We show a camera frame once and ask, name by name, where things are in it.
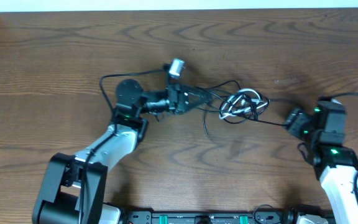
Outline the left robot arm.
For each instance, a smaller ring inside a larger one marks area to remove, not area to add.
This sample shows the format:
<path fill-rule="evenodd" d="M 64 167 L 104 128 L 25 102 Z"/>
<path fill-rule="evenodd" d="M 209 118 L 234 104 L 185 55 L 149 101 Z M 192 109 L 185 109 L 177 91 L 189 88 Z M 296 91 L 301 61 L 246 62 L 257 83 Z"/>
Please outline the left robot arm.
<path fill-rule="evenodd" d="M 127 79 L 116 88 L 117 103 L 106 132 L 74 155 L 49 161 L 32 213 L 33 223 L 121 223 L 121 209 L 104 202 L 108 173 L 145 137 L 144 113 L 186 113 L 211 101 L 200 87 L 168 84 L 145 91 Z"/>

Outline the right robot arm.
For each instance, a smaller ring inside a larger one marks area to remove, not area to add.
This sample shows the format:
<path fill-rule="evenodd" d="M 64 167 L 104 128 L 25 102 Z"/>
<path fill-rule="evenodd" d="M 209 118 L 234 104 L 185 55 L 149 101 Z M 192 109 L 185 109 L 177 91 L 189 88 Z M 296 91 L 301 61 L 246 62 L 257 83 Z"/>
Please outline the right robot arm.
<path fill-rule="evenodd" d="M 336 223 L 358 223 L 358 158 L 344 146 L 346 118 L 340 102 L 323 99 L 313 114 L 294 108 L 283 125 L 301 141 L 301 155 L 313 167 Z"/>

